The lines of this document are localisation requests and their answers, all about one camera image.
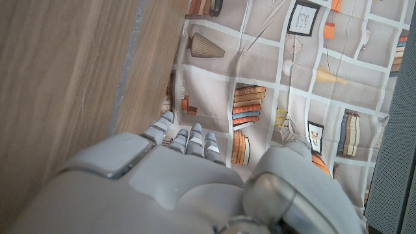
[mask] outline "vase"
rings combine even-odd
[[[189,48],[190,55],[197,58],[222,58],[225,54],[223,49],[197,32],[192,38],[188,38],[187,49]]]

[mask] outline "printed fabric backdrop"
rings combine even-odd
[[[216,134],[227,167],[245,181],[267,148],[303,137],[363,211],[414,4],[224,0],[219,17],[187,16],[173,67],[175,120],[168,137],[200,123],[203,135]],[[187,43],[195,33],[224,57],[193,57]],[[249,104],[260,109],[242,112],[253,118],[237,125],[234,102],[244,100],[238,94],[246,86],[265,92],[254,91],[260,101]],[[246,149],[237,162],[235,136]]]

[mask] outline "stack of books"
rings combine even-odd
[[[234,131],[233,153],[231,163],[237,165],[247,165],[250,160],[250,142],[241,130]]]
[[[220,15],[222,0],[192,0],[189,7],[189,16],[216,16]]]
[[[391,66],[390,77],[397,77],[398,71],[400,70],[400,65],[402,64],[403,52],[408,41],[409,36],[401,36],[398,39],[395,59],[393,60],[393,65]]]
[[[345,113],[341,122],[341,135],[338,143],[339,154],[356,156],[359,134],[359,115]]]
[[[249,86],[235,90],[233,105],[234,131],[259,121],[261,103],[265,94],[266,88],[262,86]]]

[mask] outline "picture frame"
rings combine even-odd
[[[299,36],[312,36],[320,5],[296,1],[292,10],[287,33]]]
[[[324,126],[314,123],[314,122],[307,122],[307,132],[308,138],[312,145],[312,152],[318,153],[321,155],[322,153],[322,136],[324,133]]]

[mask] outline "wooden surface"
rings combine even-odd
[[[0,232],[62,162],[107,137],[138,4],[0,0]],[[157,119],[186,4],[147,2],[118,131]]]
[[[160,116],[159,107],[189,1],[148,1],[139,44],[127,80],[116,132],[141,133]]]

